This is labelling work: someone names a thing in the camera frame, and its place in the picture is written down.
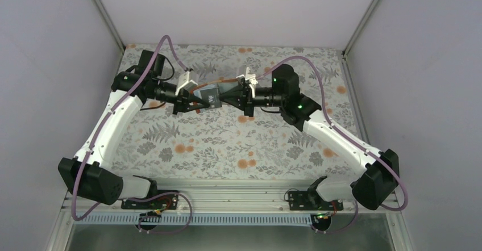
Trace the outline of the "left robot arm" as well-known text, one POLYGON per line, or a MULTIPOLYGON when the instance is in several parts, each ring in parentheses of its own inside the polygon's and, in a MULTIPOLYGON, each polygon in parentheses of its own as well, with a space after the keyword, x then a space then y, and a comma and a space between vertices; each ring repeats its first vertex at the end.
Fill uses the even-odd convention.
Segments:
POLYGON ((107 205, 128 198, 135 198, 143 208, 157 203, 154 180, 111 172, 124 133, 149 99, 172 104, 174 114, 209 104, 190 93, 198 80, 193 69, 181 74, 176 84, 170 83, 161 77, 168 59, 158 54, 148 68, 152 55, 151 51, 143 51, 138 64, 115 76, 108 103, 92 133, 73 158, 61 159, 58 171, 72 195, 107 205))

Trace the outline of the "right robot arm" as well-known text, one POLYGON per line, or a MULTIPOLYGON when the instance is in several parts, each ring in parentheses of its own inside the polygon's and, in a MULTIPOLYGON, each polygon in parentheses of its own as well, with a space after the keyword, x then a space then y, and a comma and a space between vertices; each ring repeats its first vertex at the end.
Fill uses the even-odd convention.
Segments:
POLYGON ((278 107, 281 117, 299 131, 325 143, 344 158, 353 172, 346 179, 327 175, 318 178, 308 188, 309 205, 323 209, 333 200, 355 199, 369 210, 376 210, 398 186, 398 156, 363 143, 326 114, 323 107, 300 92, 299 76, 288 64, 272 72, 271 87, 256 87, 253 74, 238 77, 238 84, 220 93, 228 103, 253 116, 257 107, 278 107))

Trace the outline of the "brown leather card holder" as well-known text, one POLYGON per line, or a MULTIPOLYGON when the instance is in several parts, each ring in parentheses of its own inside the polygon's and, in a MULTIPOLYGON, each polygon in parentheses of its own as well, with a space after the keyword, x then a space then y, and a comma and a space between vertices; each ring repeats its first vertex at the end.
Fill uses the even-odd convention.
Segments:
POLYGON ((208 82, 208 83, 204 83, 204 84, 201 84, 201 85, 198 85, 197 87, 195 88, 192 88, 190 93, 193 94, 193 91, 201 88, 201 87, 204 87, 204 86, 207 86, 207 85, 211 85, 211 84, 217 84, 219 89, 220 89, 220 94, 221 93, 224 93, 236 86, 238 86, 240 84, 240 81, 238 81, 236 78, 235 79, 229 79, 229 80, 216 80, 216 81, 211 81, 211 82, 208 82))

